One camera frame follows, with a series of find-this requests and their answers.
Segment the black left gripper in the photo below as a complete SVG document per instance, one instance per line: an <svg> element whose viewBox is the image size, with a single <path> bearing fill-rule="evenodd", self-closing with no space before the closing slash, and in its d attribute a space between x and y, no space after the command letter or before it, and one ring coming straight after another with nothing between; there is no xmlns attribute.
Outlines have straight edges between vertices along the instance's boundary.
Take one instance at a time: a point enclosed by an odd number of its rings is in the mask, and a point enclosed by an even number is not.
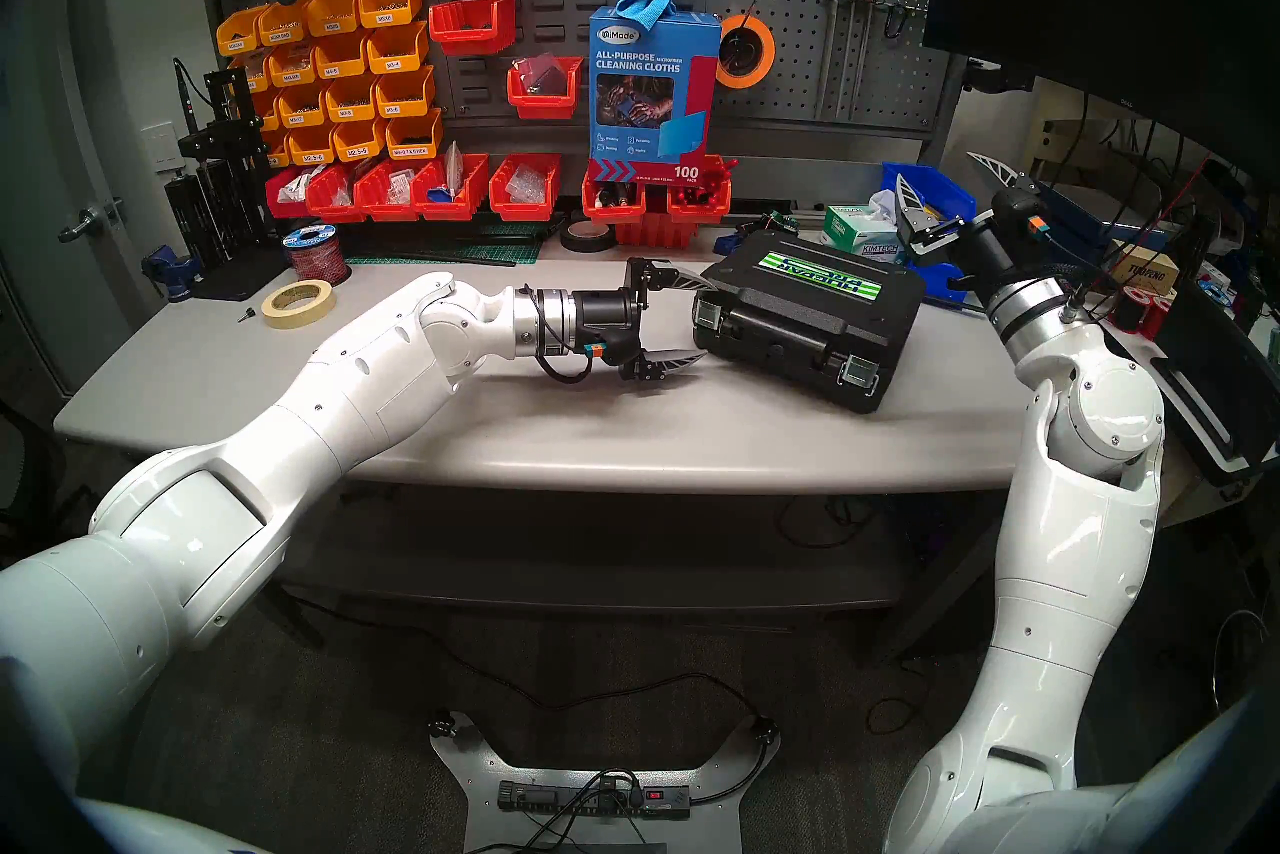
<svg viewBox="0 0 1280 854"><path fill-rule="evenodd" d="M634 257L613 291L573 292L573 351L602 360L626 380L666 380L708 356L703 350L643 348L643 314L650 292L718 291L700 273L667 260Z"/></svg>

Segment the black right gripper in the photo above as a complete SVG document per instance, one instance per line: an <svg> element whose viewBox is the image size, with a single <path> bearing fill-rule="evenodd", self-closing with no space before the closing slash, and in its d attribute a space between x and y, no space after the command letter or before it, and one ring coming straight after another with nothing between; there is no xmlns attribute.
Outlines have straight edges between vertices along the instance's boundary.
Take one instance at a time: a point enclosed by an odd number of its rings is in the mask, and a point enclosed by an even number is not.
<svg viewBox="0 0 1280 854"><path fill-rule="evenodd" d="M1046 260L1050 209L1036 179L1020 179L1009 164L966 152L975 174L997 189L992 207L970 220L934 215L905 175L893 181L893 215L909 268L924 271L943 266L950 292L974 293L980 300L1000 292L1041 286L1050 298L1064 300L1059 269Z"/></svg>

